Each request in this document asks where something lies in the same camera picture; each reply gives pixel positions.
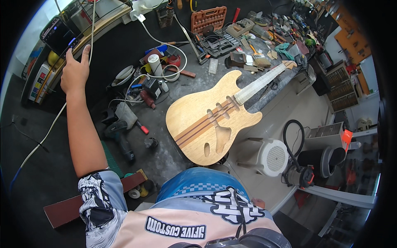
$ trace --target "guitar body on wall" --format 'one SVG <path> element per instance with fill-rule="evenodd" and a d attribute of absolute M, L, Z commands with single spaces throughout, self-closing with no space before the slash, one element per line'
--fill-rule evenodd
<path fill-rule="evenodd" d="M 248 113 L 244 102 L 292 66 L 296 63 L 283 61 L 244 89 L 236 85 L 241 72 L 228 72 L 212 89 L 175 101 L 166 115 L 168 131 L 193 163 L 211 165 L 218 162 L 241 129 L 262 119 L 261 112 Z"/>

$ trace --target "guitar neck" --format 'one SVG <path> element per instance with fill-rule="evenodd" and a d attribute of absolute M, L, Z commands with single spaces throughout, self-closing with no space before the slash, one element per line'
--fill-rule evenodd
<path fill-rule="evenodd" d="M 241 89 L 234 95 L 237 103 L 243 105 L 248 99 L 250 99 L 273 79 L 275 79 L 275 77 L 281 74 L 285 69 L 286 66 L 281 63 L 272 70 L 268 71 L 265 75 Z"/>

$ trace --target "guitar headstock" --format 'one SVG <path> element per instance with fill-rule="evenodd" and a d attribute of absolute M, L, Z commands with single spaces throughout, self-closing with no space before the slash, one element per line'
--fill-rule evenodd
<path fill-rule="evenodd" d="M 282 62 L 285 65 L 285 67 L 288 68 L 288 69 L 292 69 L 294 66 L 297 67 L 297 63 L 295 63 L 295 61 L 283 60 Z"/>

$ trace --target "black bucket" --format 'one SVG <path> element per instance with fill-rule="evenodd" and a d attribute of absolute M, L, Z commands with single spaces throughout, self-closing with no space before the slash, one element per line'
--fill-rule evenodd
<path fill-rule="evenodd" d="M 302 151 L 298 156 L 300 166 L 312 165 L 316 177 L 327 178 L 332 176 L 335 166 L 345 160 L 346 152 L 339 147 L 332 149 L 328 146 L 325 149 Z"/>

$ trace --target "finger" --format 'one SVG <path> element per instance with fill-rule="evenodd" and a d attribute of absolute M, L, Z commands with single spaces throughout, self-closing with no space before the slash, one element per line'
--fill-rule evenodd
<path fill-rule="evenodd" d="M 86 45 L 83 54 L 81 55 L 81 63 L 88 64 L 88 54 L 90 53 L 91 45 Z"/>
<path fill-rule="evenodd" d="M 66 62 L 75 60 L 73 58 L 72 49 L 69 48 L 66 52 Z"/>

